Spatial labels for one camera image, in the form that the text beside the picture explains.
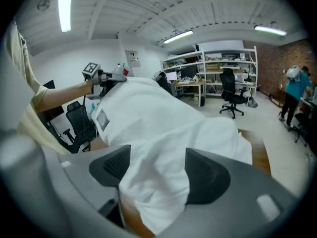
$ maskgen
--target fluorescent light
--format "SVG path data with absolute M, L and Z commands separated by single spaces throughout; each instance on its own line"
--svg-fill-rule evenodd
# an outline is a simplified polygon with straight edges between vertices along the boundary
M 282 36 L 287 34 L 287 32 L 283 30 L 279 30 L 279 29 L 275 29 L 271 27 L 265 27 L 265 26 L 255 26 L 254 29 L 258 31 L 264 31 L 264 32 L 272 33 L 272 34 L 282 35 Z
M 61 31 L 68 32 L 70 27 L 70 7 L 71 0 L 58 0 L 58 13 Z
M 170 43 L 170 42 L 172 42 L 172 41 L 175 41 L 175 40 L 177 40 L 177 39 L 179 39 L 179 38 L 182 38 L 182 37 L 184 37 L 184 36 L 190 35 L 190 34 L 192 34 L 192 33 L 193 33 L 193 31 L 190 30 L 190 31 L 188 31 L 188 32 L 185 32 L 185 33 L 176 35 L 176 36 L 174 36 L 174 37 L 172 37 L 172 38 L 170 38 L 170 39 L 167 39 L 166 41 L 164 41 L 164 43 Z

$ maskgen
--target white floor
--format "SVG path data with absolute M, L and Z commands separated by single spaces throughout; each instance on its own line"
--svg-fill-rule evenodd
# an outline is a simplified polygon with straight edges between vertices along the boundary
M 198 107 L 192 97 L 183 97 L 182 101 L 191 105 L 206 117 L 228 117 L 232 118 L 231 112 L 219 114 L 224 100 L 221 98 L 206 98 L 205 106 Z M 274 105 L 267 97 L 257 92 L 255 100 L 257 108 L 249 108 L 245 104 L 238 105 L 237 108 L 244 112 L 244 116 L 236 112 L 234 120 L 237 128 L 247 129 L 260 133 L 268 154 L 271 174 L 292 192 L 296 197 L 300 197 L 308 183 L 308 157 L 309 146 L 304 147 L 302 141 L 294 142 L 295 134 L 288 132 L 283 124 L 277 119 L 281 110 Z

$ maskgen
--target chair armrest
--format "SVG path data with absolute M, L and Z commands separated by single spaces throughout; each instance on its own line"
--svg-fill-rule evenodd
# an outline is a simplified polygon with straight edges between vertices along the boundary
M 63 132 L 64 135 L 67 135 L 70 132 L 70 129 L 67 129 L 66 131 Z
M 64 135 L 66 135 L 69 138 L 69 141 L 74 144 L 75 139 L 73 136 L 70 134 L 70 129 L 67 129 L 66 131 L 63 132 Z

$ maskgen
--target white cloth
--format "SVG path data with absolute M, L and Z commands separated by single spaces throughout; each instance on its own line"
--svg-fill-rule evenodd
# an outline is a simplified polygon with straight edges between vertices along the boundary
M 103 110 L 109 123 L 97 121 Z M 251 145 L 232 120 L 204 117 L 156 82 L 128 78 L 102 99 L 94 121 L 109 146 L 130 144 L 130 167 L 120 183 L 142 221 L 158 235 L 184 210 L 189 181 L 185 149 L 192 147 L 252 163 Z
M 245 91 L 245 92 L 242 94 L 242 96 L 243 96 L 244 98 L 248 98 L 248 97 L 251 97 L 251 93 L 250 93 L 249 91 Z

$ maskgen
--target shelving unit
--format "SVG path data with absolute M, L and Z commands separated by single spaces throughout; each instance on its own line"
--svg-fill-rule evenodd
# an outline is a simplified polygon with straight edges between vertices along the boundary
M 197 64 L 203 64 L 203 62 L 202 62 L 202 61 L 198 61 L 198 62 L 192 62 L 192 63 L 186 63 L 186 64 L 181 64 L 181 65 L 176 65 L 176 66 L 173 66 L 173 67 L 165 68 L 164 70 L 176 69 L 176 68 L 181 68 L 181 67 L 186 67 L 186 66 L 192 66 L 192 65 L 197 65 Z
M 209 54 L 244 54 L 245 57 L 248 56 L 249 61 L 246 60 L 228 60 L 228 59 L 215 59 L 215 60 L 205 60 L 206 55 Z M 252 59 L 251 54 L 255 55 L 255 60 Z M 187 64 L 181 64 L 181 65 L 175 65 L 171 66 L 168 68 L 164 68 L 164 63 L 173 63 L 173 61 L 179 60 L 179 59 L 185 59 L 185 58 L 190 58 L 190 57 L 197 57 L 201 56 L 201 61 L 198 62 L 192 62 L 192 63 L 187 63 Z M 205 80 L 207 79 L 207 75 L 217 75 L 221 74 L 222 71 L 207 71 L 206 70 L 206 65 L 208 64 L 213 64 L 213 63 L 218 63 L 218 68 L 225 67 L 225 68 L 231 68 L 233 71 L 235 69 L 246 69 L 246 68 L 241 68 L 243 65 L 246 66 L 246 64 L 250 65 L 250 68 L 248 68 L 249 73 L 246 72 L 234 72 L 234 74 L 242 74 L 244 76 L 249 76 L 252 81 L 253 85 L 246 85 L 245 83 L 242 82 L 236 82 L 236 85 L 244 85 L 247 88 L 250 89 L 251 95 L 254 97 L 256 94 L 256 87 L 258 85 L 258 55 L 257 55 L 257 47 L 254 46 L 254 49 L 239 49 L 239 50 L 214 50 L 214 51 L 196 51 L 196 52 L 191 52 L 191 53 L 186 53 L 183 55 L 175 56 L 166 60 L 163 60 L 161 65 L 162 65 L 162 70 L 176 70 L 176 69 L 181 69 L 182 67 L 186 66 L 192 66 L 192 65 L 199 65 L 203 64 L 204 65 L 204 71 L 198 72 L 197 75 L 203 76 Z M 226 63 L 229 66 L 221 66 L 221 64 Z M 239 67 L 231 67 L 230 64 L 240 64 Z M 212 86 L 215 90 L 215 86 L 222 86 L 221 82 L 214 82 L 214 83 L 207 83 L 205 82 L 204 84 L 204 92 L 205 95 L 207 96 L 221 96 L 221 93 L 208 93 L 207 92 L 207 86 Z

